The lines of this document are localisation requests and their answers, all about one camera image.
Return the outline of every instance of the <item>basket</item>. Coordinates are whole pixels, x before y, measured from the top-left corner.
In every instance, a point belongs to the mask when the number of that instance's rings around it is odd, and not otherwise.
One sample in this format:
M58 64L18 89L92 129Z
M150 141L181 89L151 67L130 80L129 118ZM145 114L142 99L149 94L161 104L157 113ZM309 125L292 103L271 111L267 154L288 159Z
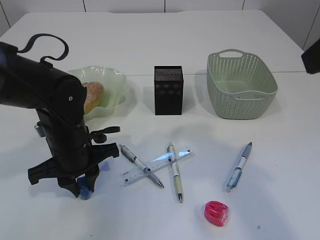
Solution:
M221 56L227 52L236 52L241 56ZM246 120L257 119L268 109L278 86L257 55L228 49L209 55L207 89L218 116Z

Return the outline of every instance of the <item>black device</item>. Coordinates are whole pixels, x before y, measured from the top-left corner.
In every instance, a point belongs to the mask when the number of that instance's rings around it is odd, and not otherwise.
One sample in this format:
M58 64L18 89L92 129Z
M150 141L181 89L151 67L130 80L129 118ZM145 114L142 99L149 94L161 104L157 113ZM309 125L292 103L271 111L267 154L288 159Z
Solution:
M43 56L40 62L17 55L28 52L35 40L48 36L64 44L64 53L54 58ZM84 103L87 88L75 76L53 67L46 58L60 61L69 52L67 43L54 35L36 34L23 50L0 42L0 104L35 109L39 128L46 137L52 158L30 168L28 178L32 185L40 179L57 178L58 185L79 196L76 178L85 175L86 184L94 192L99 175L98 164L108 157L118 157L116 143L106 142L105 134L116 133L112 126L89 133L84 121ZM92 140L100 145L92 145Z
M181 66L154 67L155 115L181 115L184 76Z
M308 74L320 72L320 39L309 47L301 56Z

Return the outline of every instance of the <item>black pen holder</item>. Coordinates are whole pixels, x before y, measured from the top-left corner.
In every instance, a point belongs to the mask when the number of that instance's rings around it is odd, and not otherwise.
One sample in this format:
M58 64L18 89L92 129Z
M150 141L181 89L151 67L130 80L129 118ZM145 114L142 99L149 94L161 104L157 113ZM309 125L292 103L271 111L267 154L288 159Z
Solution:
M181 66L154 67L155 115L181 115L184 76Z

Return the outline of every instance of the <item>blue part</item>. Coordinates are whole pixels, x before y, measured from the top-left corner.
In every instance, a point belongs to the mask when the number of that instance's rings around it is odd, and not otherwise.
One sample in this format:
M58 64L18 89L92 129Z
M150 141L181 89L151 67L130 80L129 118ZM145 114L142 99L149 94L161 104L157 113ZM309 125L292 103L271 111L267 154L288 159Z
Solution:
M234 188L237 186L238 181L239 181L239 179L240 179L240 177L241 177L241 174L242 174L242 171L239 172L238 176L237 176L236 179L235 179L235 182L234 182L234 185L233 185Z
M88 200L91 197L91 191L88 188L86 177L85 176L78 177L76 179L76 182L78 184L79 192L80 192L79 198L81 200Z
M242 157L245 157L246 159L248 159L250 153L251 153L251 149L252 149L252 142L250 142L244 149L243 153L242 153Z

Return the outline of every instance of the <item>blue pen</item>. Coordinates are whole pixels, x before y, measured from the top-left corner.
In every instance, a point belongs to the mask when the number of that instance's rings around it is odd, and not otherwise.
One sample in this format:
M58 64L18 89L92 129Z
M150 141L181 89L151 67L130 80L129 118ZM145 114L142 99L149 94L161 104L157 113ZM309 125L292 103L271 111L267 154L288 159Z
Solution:
M250 142L244 149L241 158L237 162L235 169L233 170L232 176L229 179L227 185L226 185L226 192L229 193L231 189L235 188L238 184L238 181L242 174L242 168L245 166L246 161L250 155L252 148L252 142Z

